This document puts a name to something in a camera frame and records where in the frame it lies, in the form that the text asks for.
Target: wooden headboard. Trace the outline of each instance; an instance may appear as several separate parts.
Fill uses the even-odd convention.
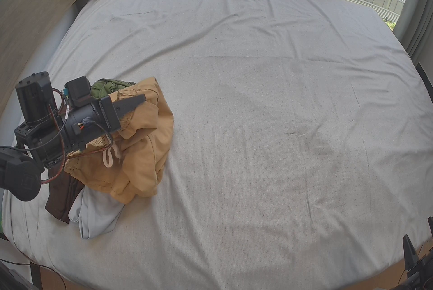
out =
[[[76,0],[0,0],[0,115],[27,61]]]

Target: gray curtain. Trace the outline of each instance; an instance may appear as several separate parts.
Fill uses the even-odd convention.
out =
[[[394,34],[416,66],[427,42],[433,41],[433,0],[406,0]]]

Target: mattress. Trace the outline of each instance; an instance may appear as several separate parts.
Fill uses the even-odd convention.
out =
[[[3,200],[8,239],[95,289],[337,289],[420,246],[433,105],[374,10],[343,0],[91,0],[46,68],[154,76],[175,116],[158,194],[91,240]]]

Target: white drawstring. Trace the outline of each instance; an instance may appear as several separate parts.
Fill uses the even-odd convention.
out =
[[[106,168],[111,168],[113,165],[113,157],[111,156],[111,150],[114,151],[114,156],[118,159],[120,159],[120,150],[119,147],[117,147],[116,143],[113,143],[113,145],[102,152],[102,161],[104,162],[104,165]]]

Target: floor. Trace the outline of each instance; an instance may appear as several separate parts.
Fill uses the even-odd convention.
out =
[[[426,242],[421,249],[417,250],[418,254],[421,256],[427,254],[429,249],[433,247],[433,240]],[[390,289],[398,285],[399,280],[404,280],[406,276],[403,274],[404,262],[400,262],[387,268],[382,273],[367,279],[363,282],[357,283],[350,287],[346,287],[344,290],[373,290],[375,288]],[[64,289],[61,279],[52,271],[41,269],[41,280],[43,290],[61,290]],[[75,285],[67,280],[66,283],[67,290],[91,290],[79,285]]]

